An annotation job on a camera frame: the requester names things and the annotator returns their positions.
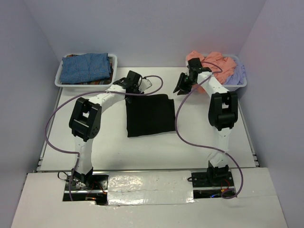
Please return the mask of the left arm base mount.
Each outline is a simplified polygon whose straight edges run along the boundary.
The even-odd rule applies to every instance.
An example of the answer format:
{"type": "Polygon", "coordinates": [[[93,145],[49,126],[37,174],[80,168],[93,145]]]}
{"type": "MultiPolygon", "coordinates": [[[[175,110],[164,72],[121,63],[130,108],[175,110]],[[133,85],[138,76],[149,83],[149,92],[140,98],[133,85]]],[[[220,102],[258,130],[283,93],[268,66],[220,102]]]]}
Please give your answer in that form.
{"type": "Polygon", "coordinates": [[[77,179],[73,179],[71,187],[69,186],[69,175],[65,178],[60,177],[60,172],[57,177],[65,181],[63,201],[94,201],[97,205],[107,205],[107,192],[108,192],[108,173],[94,173],[92,182],[86,186],[77,179]]]}

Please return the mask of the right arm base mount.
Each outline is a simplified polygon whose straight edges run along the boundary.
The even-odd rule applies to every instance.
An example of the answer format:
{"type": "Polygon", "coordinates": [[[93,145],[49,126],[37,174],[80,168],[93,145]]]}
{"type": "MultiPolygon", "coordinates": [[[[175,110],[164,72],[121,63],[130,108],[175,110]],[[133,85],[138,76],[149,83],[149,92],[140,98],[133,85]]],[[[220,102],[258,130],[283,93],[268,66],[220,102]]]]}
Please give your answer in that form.
{"type": "Polygon", "coordinates": [[[194,171],[187,178],[192,183],[194,199],[232,198],[236,194],[234,180],[228,166],[194,171]]]}

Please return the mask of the black long sleeve shirt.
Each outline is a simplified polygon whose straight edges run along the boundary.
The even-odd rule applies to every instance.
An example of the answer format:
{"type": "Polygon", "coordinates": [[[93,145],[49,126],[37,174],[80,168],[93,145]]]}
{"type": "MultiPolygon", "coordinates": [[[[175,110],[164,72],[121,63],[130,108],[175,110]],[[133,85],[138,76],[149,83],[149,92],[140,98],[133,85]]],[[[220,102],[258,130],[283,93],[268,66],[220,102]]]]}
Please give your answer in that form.
{"type": "Polygon", "coordinates": [[[131,96],[125,105],[127,137],[175,131],[174,100],[166,94],[131,96]]]}

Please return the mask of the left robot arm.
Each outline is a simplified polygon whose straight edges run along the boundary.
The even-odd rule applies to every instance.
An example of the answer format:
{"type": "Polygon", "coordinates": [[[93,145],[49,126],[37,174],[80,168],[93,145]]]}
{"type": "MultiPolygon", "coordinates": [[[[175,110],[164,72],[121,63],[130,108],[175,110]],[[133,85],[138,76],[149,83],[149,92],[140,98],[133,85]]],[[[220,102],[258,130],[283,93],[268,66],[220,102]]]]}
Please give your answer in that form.
{"type": "Polygon", "coordinates": [[[69,127],[78,153],[72,176],[80,188],[88,189],[93,184],[93,139],[100,131],[102,113],[125,100],[128,94],[143,94],[151,86],[149,79],[129,71],[127,77],[115,81],[107,90],[98,92],[89,99],[80,97],[76,100],[69,127]]]}

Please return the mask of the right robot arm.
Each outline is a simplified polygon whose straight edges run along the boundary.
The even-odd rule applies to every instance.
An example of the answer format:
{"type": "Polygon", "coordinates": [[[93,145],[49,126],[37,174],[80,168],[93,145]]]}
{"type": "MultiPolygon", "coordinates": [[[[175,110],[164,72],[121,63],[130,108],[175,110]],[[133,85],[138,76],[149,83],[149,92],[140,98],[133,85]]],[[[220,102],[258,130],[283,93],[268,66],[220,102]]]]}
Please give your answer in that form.
{"type": "Polygon", "coordinates": [[[228,178],[228,142],[231,131],[238,120],[238,95],[226,89],[212,73],[209,67],[204,67],[198,57],[188,60],[189,72],[181,73],[174,93],[185,95],[175,117],[177,136],[186,144],[212,150],[207,168],[207,182],[217,186],[228,178]],[[178,131],[178,115],[187,98],[198,88],[203,88],[210,97],[208,121],[214,129],[215,145],[205,146],[190,143],[182,138],[178,131]]]}

